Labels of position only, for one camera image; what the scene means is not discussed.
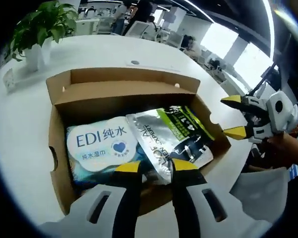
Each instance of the wet wipes package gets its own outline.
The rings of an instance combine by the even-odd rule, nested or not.
[[[190,161],[199,168],[213,159],[209,145],[214,138],[188,107],[172,106],[126,118],[164,184],[171,182],[171,158]]]
[[[107,182],[123,163],[147,160],[125,117],[67,128],[73,181],[81,190]]]

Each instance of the window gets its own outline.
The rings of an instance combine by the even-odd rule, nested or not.
[[[236,32],[213,23],[201,41],[201,45],[224,59],[237,37]]]
[[[235,71],[254,88],[272,60],[253,43],[249,43],[234,65]]]
[[[154,11],[153,16],[154,16],[155,24],[158,24],[158,21],[160,19],[160,16],[161,16],[162,12],[163,12],[163,10],[160,10],[160,9],[157,9],[156,11]]]

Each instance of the office desk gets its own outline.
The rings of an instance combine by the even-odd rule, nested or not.
[[[213,122],[222,128],[246,124],[238,110],[220,102],[227,94],[208,73],[181,51],[164,44],[110,35],[68,37],[58,45],[52,43],[51,63],[45,70],[27,74],[24,66],[24,61],[11,60],[0,70],[0,172],[15,202],[34,224],[63,217],[50,177],[54,168],[48,148],[52,105],[45,80],[52,75],[74,68],[131,67],[194,77],[201,81],[198,95],[211,110]],[[2,77],[12,67],[17,78],[32,83],[7,94]],[[237,180],[251,147],[247,140],[229,141],[231,148],[206,176],[208,182],[227,192]],[[159,216],[154,219],[165,222]]]

